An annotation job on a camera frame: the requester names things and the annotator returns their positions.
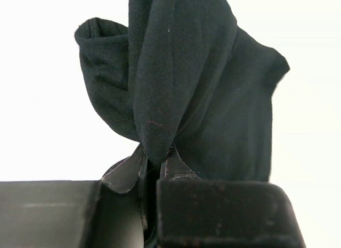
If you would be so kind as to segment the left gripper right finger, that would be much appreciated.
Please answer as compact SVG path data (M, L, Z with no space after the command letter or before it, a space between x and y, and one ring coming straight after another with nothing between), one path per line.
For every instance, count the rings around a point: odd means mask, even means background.
M172 147L157 181L160 247L305 247L282 188L201 180Z

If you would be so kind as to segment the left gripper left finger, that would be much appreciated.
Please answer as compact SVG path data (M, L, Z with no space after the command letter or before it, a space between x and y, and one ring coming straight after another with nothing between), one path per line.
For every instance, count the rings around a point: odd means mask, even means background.
M95 181L1 183L1 247L142 247L144 149Z

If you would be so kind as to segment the black t shirt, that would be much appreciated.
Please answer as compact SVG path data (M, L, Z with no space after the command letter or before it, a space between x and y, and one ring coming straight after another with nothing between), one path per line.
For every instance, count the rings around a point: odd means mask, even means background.
M175 145L203 179L268 181L287 60L242 30L226 0L129 0L128 18L75 32L99 116L155 168Z

